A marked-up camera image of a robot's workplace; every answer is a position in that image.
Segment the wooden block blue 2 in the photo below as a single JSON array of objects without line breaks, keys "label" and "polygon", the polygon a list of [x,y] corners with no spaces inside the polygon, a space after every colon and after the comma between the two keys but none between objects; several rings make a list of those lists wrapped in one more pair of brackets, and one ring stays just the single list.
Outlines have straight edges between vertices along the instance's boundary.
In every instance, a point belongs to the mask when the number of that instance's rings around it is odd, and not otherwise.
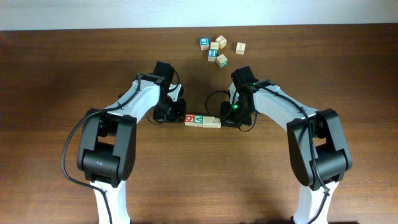
[{"label": "wooden block blue 2", "polygon": [[208,51],[208,61],[209,62],[215,62],[217,56],[218,56],[218,50],[217,49],[210,49]]}]

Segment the wooden block yellow side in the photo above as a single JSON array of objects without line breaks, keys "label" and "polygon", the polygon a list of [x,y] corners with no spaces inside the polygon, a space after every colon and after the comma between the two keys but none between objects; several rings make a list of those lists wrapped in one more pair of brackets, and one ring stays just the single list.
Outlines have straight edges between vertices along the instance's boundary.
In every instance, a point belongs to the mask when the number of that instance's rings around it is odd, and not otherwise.
[{"label": "wooden block yellow side", "polygon": [[218,43],[219,49],[223,49],[228,43],[228,41],[222,35],[217,37],[215,41]]}]

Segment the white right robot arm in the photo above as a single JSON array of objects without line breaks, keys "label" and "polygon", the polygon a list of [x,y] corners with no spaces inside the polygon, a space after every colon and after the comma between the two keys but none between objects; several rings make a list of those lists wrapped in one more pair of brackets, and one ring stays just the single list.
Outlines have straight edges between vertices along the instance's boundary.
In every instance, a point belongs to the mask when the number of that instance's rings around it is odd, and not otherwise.
[{"label": "white right robot arm", "polygon": [[300,182],[293,223],[326,223],[331,197],[353,165],[338,113],[317,110],[285,94],[270,80],[259,81],[250,67],[231,74],[229,100],[221,104],[222,126],[254,127],[263,114],[287,132],[292,171]]}]

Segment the wooden block blue top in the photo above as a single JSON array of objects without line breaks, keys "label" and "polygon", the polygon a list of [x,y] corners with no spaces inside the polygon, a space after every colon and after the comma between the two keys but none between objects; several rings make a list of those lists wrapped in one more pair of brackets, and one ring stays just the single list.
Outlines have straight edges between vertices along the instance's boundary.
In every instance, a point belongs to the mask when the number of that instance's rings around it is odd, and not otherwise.
[{"label": "wooden block blue top", "polygon": [[200,38],[200,49],[201,50],[207,50],[207,49],[209,49],[209,46],[210,46],[209,38]]}]

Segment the plain wooden block far right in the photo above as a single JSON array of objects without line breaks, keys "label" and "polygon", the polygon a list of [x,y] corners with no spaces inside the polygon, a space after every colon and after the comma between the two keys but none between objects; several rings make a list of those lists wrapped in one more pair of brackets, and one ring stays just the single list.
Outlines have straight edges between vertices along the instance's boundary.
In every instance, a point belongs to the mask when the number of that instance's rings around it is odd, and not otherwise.
[{"label": "plain wooden block far right", "polygon": [[238,42],[238,43],[236,44],[235,53],[236,53],[236,54],[239,54],[239,55],[244,55],[245,49],[246,49],[246,44],[245,44],[245,43],[242,43],[242,42]]}]

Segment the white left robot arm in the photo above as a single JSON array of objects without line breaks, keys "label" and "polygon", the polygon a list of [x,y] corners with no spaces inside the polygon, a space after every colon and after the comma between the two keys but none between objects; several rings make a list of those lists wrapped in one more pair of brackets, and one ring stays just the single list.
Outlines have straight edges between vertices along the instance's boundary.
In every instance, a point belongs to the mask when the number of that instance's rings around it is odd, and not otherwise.
[{"label": "white left robot arm", "polygon": [[90,109],[83,122],[77,168],[95,192],[100,223],[130,223],[126,181],[136,158],[138,122],[149,110],[158,123],[182,123],[186,102],[177,71],[157,62],[151,73],[138,73],[132,87],[103,110]]}]

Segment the wooden block green V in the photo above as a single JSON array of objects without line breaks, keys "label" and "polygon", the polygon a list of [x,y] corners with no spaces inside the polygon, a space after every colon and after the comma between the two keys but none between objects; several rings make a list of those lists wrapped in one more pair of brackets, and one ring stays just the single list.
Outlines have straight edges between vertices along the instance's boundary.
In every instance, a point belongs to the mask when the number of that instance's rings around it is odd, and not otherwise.
[{"label": "wooden block green V", "polygon": [[203,126],[203,115],[196,114],[194,116],[194,126],[202,127]]}]

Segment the wooden block dark green side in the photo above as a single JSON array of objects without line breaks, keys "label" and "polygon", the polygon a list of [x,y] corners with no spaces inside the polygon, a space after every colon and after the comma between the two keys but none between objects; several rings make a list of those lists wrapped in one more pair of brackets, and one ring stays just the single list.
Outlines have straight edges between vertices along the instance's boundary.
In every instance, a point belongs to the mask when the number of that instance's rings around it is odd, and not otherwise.
[{"label": "wooden block dark green side", "polygon": [[211,42],[210,43],[210,50],[219,50],[220,44],[218,42]]}]

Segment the wooden block number 8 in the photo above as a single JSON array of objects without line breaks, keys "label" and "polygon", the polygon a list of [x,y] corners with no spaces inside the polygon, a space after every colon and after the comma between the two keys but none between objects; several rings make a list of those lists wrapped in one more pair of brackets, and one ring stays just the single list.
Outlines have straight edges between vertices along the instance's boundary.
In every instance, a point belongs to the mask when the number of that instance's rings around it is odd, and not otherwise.
[{"label": "wooden block number 8", "polygon": [[203,127],[204,128],[212,128],[214,117],[211,116],[204,116],[203,117]]}]

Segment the wooden block with animal drawing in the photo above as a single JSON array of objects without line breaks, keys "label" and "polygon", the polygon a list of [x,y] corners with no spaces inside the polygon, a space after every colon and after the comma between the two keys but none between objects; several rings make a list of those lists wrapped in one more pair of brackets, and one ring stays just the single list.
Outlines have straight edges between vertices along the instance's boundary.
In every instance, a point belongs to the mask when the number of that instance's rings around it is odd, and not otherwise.
[{"label": "wooden block with animal drawing", "polygon": [[211,127],[212,128],[220,128],[221,127],[221,120],[219,118],[213,118]]}]

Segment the wooden block J green N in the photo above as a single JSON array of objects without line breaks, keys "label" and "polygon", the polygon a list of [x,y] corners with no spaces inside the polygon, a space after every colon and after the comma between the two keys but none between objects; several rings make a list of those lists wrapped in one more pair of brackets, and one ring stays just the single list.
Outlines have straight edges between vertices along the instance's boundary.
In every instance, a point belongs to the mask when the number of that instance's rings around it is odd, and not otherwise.
[{"label": "wooden block J green N", "polygon": [[217,56],[216,64],[220,68],[222,68],[222,67],[224,67],[224,66],[226,66],[228,64],[228,59],[226,58],[226,56],[224,54],[221,54],[221,55]]}]

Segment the wooden block red Q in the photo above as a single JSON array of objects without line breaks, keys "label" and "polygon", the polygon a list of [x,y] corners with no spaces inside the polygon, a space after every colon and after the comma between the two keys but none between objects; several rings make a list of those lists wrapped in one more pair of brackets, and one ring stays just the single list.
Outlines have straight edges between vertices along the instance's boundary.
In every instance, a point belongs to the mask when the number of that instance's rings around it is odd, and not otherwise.
[{"label": "wooden block red Q", "polygon": [[184,123],[186,126],[194,126],[195,115],[194,114],[186,114]]}]

